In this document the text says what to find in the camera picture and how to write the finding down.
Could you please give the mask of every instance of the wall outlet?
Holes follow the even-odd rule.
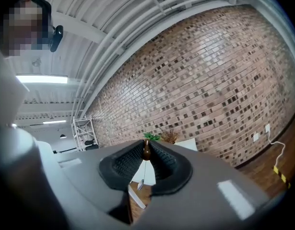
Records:
[[[256,133],[254,136],[253,136],[253,141],[255,142],[256,140],[259,139],[259,133]]]
[[[270,124],[267,124],[266,126],[265,126],[265,128],[266,128],[266,133],[268,133],[268,132],[270,132]]]

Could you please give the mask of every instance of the headphones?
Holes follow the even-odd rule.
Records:
[[[49,49],[51,52],[55,52],[63,38],[63,26],[58,25],[57,27],[54,27],[53,37],[51,38],[49,42]]]
[[[23,1],[32,1],[42,8],[42,24],[43,24],[43,33],[42,38],[38,41],[39,45],[37,47],[42,48],[42,44],[46,42],[48,44],[49,50],[55,52],[63,38],[63,26],[58,25],[57,27],[51,26],[53,32],[49,32],[49,23],[48,20],[51,20],[51,5],[46,0],[23,0]]]

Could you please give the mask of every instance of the white ceiling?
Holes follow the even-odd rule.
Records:
[[[190,11],[202,1],[220,0],[47,1],[52,5],[54,26],[62,24],[64,27],[64,37],[57,51],[10,58],[9,62],[17,74],[68,76],[69,83],[27,84],[30,92],[15,121],[20,127],[52,119],[70,121],[72,115],[83,115],[82,110],[87,110],[106,81],[133,54],[131,47],[136,46],[134,50],[137,50],[152,38],[152,34],[150,38],[143,38],[144,33],[154,30],[156,35],[174,23],[165,21],[166,18]],[[186,4],[174,9],[173,6],[182,2]],[[191,11],[181,19],[199,12]],[[154,29],[158,24],[165,25]],[[139,39],[142,42],[137,46],[135,43]]]

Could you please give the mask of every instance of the fluorescent light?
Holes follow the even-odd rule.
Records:
[[[57,123],[65,123],[66,120],[60,120],[60,121],[46,121],[46,122],[43,122],[44,125],[47,125],[47,124],[57,124]]]
[[[67,77],[44,76],[44,75],[18,75],[16,77],[22,83],[28,83],[28,82],[67,83]]]

